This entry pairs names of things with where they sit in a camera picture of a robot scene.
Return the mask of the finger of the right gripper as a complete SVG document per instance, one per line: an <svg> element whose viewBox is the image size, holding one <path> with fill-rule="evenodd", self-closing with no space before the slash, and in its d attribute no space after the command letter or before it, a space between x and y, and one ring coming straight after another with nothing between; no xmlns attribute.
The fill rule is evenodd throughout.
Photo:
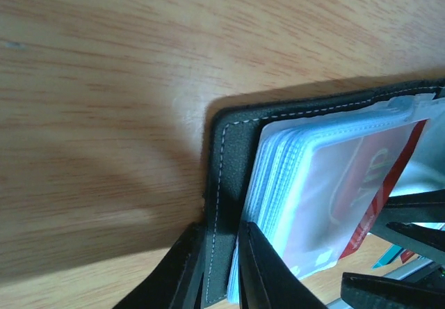
<svg viewBox="0 0 445 309"><path fill-rule="evenodd" d="M380 212L371 233L383 239L443 239L421 223L444 222L444 190L391 197Z"/></svg>
<svg viewBox="0 0 445 309"><path fill-rule="evenodd" d="M444 266L444 231L390 222L391 242Z"/></svg>

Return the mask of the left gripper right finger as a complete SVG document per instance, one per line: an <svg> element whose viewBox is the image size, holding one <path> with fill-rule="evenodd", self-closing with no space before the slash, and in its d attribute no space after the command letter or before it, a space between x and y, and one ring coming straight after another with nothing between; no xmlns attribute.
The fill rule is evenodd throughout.
<svg viewBox="0 0 445 309"><path fill-rule="evenodd" d="M288 269L256 223L238 232L241 308L325 308Z"/></svg>

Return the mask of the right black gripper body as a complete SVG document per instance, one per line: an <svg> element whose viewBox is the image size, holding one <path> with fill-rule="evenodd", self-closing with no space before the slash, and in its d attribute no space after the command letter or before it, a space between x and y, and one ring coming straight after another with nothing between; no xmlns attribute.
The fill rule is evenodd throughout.
<svg viewBox="0 0 445 309"><path fill-rule="evenodd" d="M443 308L444 290L381 276L343 273L341 299L352 308Z"/></svg>

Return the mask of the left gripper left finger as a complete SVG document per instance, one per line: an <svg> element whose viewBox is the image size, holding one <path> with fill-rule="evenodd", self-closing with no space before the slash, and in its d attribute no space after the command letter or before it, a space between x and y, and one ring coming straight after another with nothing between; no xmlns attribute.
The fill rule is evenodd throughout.
<svg viewBox="0 0 445 309"><path fill-rule="evenodd" d="M205 226L192 223L146 279L115 309L203 308Z"/></svg>

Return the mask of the red card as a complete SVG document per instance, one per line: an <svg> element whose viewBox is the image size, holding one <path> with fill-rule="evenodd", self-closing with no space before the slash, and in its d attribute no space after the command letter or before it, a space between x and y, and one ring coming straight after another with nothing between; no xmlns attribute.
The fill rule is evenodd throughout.
<svg viewBox="0 0 445 309"><path fill-rule="evenodd" d="M388 173L404 169L424 125L410 123L314 153L282 257L295 276L337 263Z"/></svg>

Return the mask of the black leather card holder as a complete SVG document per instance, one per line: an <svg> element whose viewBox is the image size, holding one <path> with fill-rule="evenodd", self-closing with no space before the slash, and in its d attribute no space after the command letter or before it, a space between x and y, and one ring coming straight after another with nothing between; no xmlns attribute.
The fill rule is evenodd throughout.
<svg viewBox="0 0 445 309"><path fill-rule="evenodd" d="M357 252L390 202L444 192L444 80L238 106L213 119L205 306L238 302L250 221L295 279Z"/></svg>

